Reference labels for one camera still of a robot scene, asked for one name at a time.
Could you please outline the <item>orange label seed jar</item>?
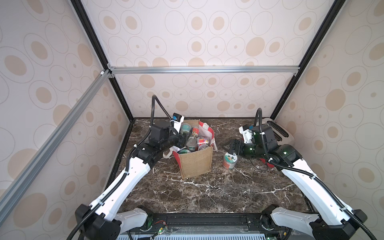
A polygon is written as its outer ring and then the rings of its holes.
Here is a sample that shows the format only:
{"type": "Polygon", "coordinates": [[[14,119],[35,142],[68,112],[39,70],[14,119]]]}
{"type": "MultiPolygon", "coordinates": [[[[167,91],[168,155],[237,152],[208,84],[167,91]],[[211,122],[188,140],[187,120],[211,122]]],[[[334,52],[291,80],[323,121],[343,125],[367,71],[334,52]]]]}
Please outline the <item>orange label seed jar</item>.
{"type": "Polygon", "coordinates": [[[226,153],[223,159],[223,166],[227,170],[232,170],[236,166],[237,161],[238,161],[238,157],[235,153],[233,154],[226,153]]]}

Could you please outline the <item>burlap canvas bag red lining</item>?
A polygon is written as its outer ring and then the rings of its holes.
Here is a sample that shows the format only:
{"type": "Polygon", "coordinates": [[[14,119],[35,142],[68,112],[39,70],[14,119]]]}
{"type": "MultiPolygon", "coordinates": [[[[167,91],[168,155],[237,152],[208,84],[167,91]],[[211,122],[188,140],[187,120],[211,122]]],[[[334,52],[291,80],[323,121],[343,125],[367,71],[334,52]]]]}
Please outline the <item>burlap canvas bag red lining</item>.
{"type": "Polygon", "coordinates": [[[211,171],[213,151],[217,150],[214,130],[207,124],[199,120],[184,120],[183,123],[190,124],[199,129],[203,137],[209,138],[209,147],[188,154],[178,154],[176,146],[169,148],[168,155],[163,154],[164,158],[173,155],[180,167],[182,179],[188,179],[211,171]]]}

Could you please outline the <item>teal label seed jar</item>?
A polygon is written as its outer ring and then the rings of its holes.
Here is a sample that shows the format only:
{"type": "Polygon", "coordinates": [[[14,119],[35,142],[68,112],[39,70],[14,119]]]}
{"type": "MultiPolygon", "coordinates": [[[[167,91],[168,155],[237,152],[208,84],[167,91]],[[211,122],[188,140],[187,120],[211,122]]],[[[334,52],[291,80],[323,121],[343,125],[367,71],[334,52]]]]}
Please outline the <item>teal label seed jar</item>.
{"type": "Polygon", "coordinates": [[[188,123],[182,123],[182,125],[181,125],[181,128],[180,128],[180,133],[181,134],[189,134],[189,133],[191,133],[191,131],[192,131],[192,126],[190,125],[190,124],[188,124],[188,123]]]}

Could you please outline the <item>clear small seed jar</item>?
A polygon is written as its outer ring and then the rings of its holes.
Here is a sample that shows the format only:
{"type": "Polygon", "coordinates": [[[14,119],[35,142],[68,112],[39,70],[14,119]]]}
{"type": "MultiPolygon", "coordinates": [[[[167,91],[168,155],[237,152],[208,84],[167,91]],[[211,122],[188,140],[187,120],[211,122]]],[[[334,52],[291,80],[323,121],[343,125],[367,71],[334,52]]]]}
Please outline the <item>clear small seed jar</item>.
{"type": "Polygon", "coordinates": [[[201,151],[210,147],[210,140],[209,138],[206,138],[206,137],[199,137],[197,144],[198,144],[198,151],[201,151]]]}

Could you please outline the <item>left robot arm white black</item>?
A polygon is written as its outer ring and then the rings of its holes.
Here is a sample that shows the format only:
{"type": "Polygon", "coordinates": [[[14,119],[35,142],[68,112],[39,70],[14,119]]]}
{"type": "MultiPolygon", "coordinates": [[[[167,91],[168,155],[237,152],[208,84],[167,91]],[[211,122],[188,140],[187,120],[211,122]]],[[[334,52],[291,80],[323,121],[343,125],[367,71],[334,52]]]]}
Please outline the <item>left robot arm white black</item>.
{"type": "Polygon", "coordinates": [[[149,212],[144,208],[120,214],[118,210],[139,181],[162,158],[165,150],[176,146],[183,116],[154,122],[155,104],[160,101],[152,96],[150,127],[142,140],[134,145],[126,159],[126,166],[108,188],[88,206],[81,204],[75,211],[77,224],[69,233],[71,240],[76,233],[89,240],[115,240],[124,232],[148,224],[149,212]]]}

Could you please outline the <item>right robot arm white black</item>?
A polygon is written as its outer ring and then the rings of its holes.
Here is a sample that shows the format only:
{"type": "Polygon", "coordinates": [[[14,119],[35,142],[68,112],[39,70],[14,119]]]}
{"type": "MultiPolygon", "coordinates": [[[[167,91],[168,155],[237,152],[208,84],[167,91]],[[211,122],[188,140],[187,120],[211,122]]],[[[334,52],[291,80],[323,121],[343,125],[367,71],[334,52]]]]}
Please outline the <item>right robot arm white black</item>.
{"type": "Polygon", "coordinates": [[[349,240],[357,230],[363,230],[369,239],[376,239],[364,224],[367,215],[342,201],[293,146],[279,145],[273,129],[262,120],[262,109],[258,109],[254,124],[241,129],[243,139],[230,141],[229,155],[249,160],[263,159],[288,177],[316,210],[315,213],[301,213],[272,204],[262,211],[262,228],[272,231],[285,227],[316,240],[349,240]]]}

